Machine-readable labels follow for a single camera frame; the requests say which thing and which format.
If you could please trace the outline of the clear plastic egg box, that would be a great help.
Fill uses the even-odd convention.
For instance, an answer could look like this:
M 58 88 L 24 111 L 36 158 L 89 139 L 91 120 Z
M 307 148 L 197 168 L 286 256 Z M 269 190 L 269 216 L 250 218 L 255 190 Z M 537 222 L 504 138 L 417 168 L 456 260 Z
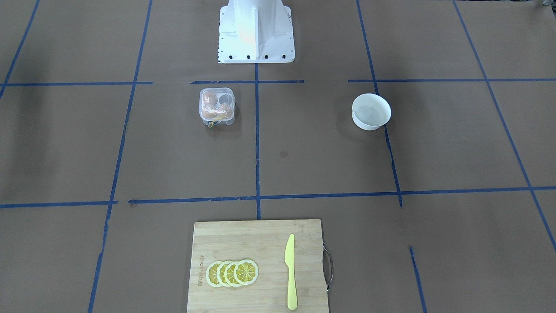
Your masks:
M 218 99 L 218 104 L 214 107 L 208 107 L 203 105 L 203 101 L 202 101 L 202 93 L 203 91 L 213 91 L 216 95 L 217 95 L 217 99 Z M 217 109 L 217 107 L 220 104 L 225 104 L 225 103 L 230 103 L 232 105 L 234 105 L 234 117 L 230 120 L 220 120 L 220 119 L 214 119 L 214 121 L 205 121 L 201 116 L 201 119 L 203 121 L 203 123 L 207 126 L 207 127 L 214 127 L 216 125 L 232 125 L 235 122 L 235 95 L 234 92 L 228 88 L 228 87 L 221 87 L 221 88 L 204 88 L 200 91 L 200 99 L 199 99 L 199 115 L 200 115 L 200 111 L 202 108 L 214 108 Z

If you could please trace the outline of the brown egg from bowl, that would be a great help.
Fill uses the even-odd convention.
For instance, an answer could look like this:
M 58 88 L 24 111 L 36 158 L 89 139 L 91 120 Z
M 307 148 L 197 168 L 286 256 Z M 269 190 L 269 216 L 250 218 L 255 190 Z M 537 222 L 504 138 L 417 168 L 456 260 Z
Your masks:
M 219 111 L 217 119 L 230 120 L 234 117 L 234 105 L 230 103 L 220 104 L 217 109 Z

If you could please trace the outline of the brown egg in box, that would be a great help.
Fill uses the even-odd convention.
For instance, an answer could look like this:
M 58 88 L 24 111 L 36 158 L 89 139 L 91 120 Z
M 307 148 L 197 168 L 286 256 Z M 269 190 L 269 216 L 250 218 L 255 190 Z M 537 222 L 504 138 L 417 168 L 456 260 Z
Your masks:
M 202 93 L 203 105 L 214 107 L 218 104 L 217 95 L 213 91 L 204 90 Z
M 202 108 L 200 111 L 200 116 L 205 121 L 214 121 L 220 114 L 220 111 L 214 108 Z

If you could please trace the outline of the bamboo cutting board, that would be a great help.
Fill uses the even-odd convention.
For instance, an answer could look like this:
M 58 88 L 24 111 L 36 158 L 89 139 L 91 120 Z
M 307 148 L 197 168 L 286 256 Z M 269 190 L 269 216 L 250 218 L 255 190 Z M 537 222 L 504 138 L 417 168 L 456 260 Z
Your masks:
M 295 235 L 298 307 L 287 308 L 288 268 L 284 262 L 290 234 Z M 244 220 L 196 222 L 193 228 L 188 313 L 328 313 L 322 222 Z M 257 280 L 240 287 L 211 287 L 206 269 L 215 261 L 251 259 Z

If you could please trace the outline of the yellow plastic knife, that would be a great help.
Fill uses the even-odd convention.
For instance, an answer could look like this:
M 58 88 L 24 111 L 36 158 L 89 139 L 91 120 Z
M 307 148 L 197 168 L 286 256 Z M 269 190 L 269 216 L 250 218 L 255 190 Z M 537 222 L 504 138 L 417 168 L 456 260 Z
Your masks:
M 284 253 L 284 262 L 288 268 L 288 281 L 287 281 L 287 308 L 290 311 L 294 311 L 298 307 L 298 298 L 297 298 L 297 288 L 296 288 L 296 281 L 295 281 L 295 235 L 292 233 L 289 235 L 285 253 Z

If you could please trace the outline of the white ceramic bowl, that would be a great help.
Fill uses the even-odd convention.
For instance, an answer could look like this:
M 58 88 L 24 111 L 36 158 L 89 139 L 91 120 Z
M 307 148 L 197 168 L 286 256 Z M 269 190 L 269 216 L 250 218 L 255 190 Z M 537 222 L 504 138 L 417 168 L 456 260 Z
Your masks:
M 351 116 L 360 129 L 377 130 L 391 119 L 391 114 L 389 103 L 374 93 L 364 93 L 353 101 Z

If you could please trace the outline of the yellow lemon slice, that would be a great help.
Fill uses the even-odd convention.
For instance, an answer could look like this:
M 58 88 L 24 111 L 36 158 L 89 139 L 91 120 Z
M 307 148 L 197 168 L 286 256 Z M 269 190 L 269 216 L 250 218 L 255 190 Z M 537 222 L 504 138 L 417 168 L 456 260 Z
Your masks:
M 206 269 L 206 281 L 207 283 L 214 288 L 223 287 L 223 284 L 218 280 L 220 277 L 219 274 L 219 266 L 221 265 L 222 261 L 215 261 L 212 262 Z
M 232 287 L 240 287 L 242 283 L 240 283 L 235 277 L 235 269 L 238 265 L 238 261 L 231 261 L 228 263 L 224 269 L 224 279 L 229 286 Z
M 231 287 L 231 285 L 226 280 L 226 269 L 231 262 L 232 261 L 222 261 L 218 264 L 216 270 L 216 279 L 219 285 L 222 287 Z
M 242 286 L 253 284 L 258 274 L 258 264 L 251 259 L 244 259 L 235 264 L 234 278 Z

